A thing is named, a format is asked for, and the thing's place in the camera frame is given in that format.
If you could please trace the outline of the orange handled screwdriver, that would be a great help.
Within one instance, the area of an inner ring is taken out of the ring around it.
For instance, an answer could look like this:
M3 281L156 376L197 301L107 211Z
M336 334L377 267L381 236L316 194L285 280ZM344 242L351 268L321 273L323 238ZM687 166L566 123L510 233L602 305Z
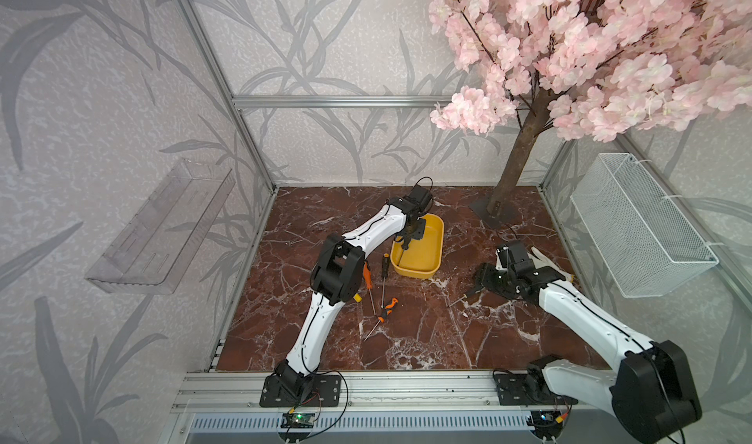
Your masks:
M374 301L374 298L373 298L372 273L371 273L371 269L370 269L368 261L364 262L364 266L363 266L363 278L364 278L364 281L365 281L365 284L366 284L366 289L367 289L368 296L369 296L369 299L370 299L372 313L376 314L376 306L375 306L375 301Z

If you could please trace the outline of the orange black screwdriver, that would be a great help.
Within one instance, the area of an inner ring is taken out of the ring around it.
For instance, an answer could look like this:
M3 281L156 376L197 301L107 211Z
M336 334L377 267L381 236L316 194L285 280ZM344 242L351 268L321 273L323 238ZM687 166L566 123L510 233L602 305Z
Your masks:
M370 332L365 336L363 340L368 340L370 336L373 336L377 328L387 321L387 319L393 313L393 311L395 310L398 304L399 304L399 299L393 297L391 299L391 302L381 309L380 313L375 316L376 324L373 326L373 328L370 330Z

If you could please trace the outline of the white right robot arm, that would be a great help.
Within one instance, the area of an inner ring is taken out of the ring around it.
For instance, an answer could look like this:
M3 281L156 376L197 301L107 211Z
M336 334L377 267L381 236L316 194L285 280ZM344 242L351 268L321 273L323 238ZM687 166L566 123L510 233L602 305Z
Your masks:
M577 334L606 364L593 369L558 355L529 363L523 373L493 372L503 405L584 403L613 416L640 443L656 443L703 414L685 351L655 341L589 300L571 274L521 240L501 244L495 262L481 264L470 294L487 291L534 304Z

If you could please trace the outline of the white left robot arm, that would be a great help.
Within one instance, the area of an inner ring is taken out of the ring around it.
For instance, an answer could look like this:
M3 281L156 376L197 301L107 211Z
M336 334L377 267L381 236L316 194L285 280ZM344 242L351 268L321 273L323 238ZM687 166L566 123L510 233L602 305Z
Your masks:
M412 242L423 238L424 216L433 201L425 187L393 197L369 220L323 242L311 270L311 306L292 350L266 378L264 387L276 400L302 403L313 393L321 352L335 320L362 285L367 256L389 238Z

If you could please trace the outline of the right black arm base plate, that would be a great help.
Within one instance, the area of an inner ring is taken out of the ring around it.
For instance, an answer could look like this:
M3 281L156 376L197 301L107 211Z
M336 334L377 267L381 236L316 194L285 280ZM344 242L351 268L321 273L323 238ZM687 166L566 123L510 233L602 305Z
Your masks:
M495 369L492 378L501 405L554 406L579 403L572 397L553 394L539 372L515 373Z

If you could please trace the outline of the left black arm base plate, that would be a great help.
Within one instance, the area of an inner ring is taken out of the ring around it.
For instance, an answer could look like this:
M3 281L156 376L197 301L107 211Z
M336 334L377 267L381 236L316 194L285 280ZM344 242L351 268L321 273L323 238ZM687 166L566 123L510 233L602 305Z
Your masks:
M300 406L337 407L344 390L342 377L337 374L318 374L309 377L296 375L285 379L269 375L264 381L260 406L262 408L295 408Z

